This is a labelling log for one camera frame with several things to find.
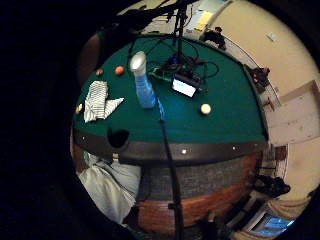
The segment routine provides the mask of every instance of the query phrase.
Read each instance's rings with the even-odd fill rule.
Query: green felt
[[[144,36],[137,39],[133,54],[143,50],[148,52],[159,38]],[[266,140],[265,119],[261,105],[256,98],[249,76],[242,64],[224,52],[197,41],[192,43],[199,51],[199,57],[215,62],[219,73],[206,80],[207,93],[196,92],[189,98],[171,89],[171,84],[151,78],[154,90],[160,97],[166,115],[166,127],[170,142],[246,142]],[[159,124],[159,109],[142,109],[139,105],[133,74],[129,69],[121,76],[115,75],[118,65],[126,65],[129,45],[113,54],[104,64],[104,74],[98,78],[92,73],[82,88],[78,104],[84,102],[90,84],[95,80],[106,80],[109,86],[108,99],[125,98],[124,102],[105,120],[85,123],[83,113],[74,115],[74,127],[78,130],[99,136],[106,136],[107,131],[128,130],[129,140],[160,142],[163,140]],[[194,49],[183,43],[183,52],[195,56]],[[172,50],[165,44],[159,44],[148,56],[148,70],[164,63],[172,55]],[[208,75],[216,68],[208,64]],[[196,70],[200,75],[203,67]],[[203,103],[211,105],[209,115],[200,114]]]

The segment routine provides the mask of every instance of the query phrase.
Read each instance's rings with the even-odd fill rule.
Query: white cue ball
[[[209,104],[205,103],[201,105],[201,112],[205,115],[209,114],[211,112],[211,107]]]

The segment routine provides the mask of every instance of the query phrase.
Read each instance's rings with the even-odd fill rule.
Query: orange billiard ball
[[[117,75],[123,74],[123,73],[124,73],[124,66],[121,66],[121,65],[120,65],[120,66],[116,67],[115,73],[116,73]]]

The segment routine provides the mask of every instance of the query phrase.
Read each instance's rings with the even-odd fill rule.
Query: plastic bottle
[[[146,73],[146,55],[143,51],[137,52],[132,57],[130,70],[135,77],[136,93],[141,107],[153,108],[156,96]]]

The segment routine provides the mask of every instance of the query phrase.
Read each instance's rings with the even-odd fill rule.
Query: wall
[[[260,66],[269,66],[270,80],[280,96],[319,79],[319,70],[296,35],[280,20],[244,0],[231,3],[213,22],[245,49]],[[275,42],[266,35],[275,34]]]
[[[266,118],[270,142],[274,145],[299,143],[320,136],[319,103],[311,90],[283,103],[275,111],[266,112]]]
[[[320,137],[289,145],[288,167],[284,178],[291,191],[282,200],[304,198],[320,183]]]

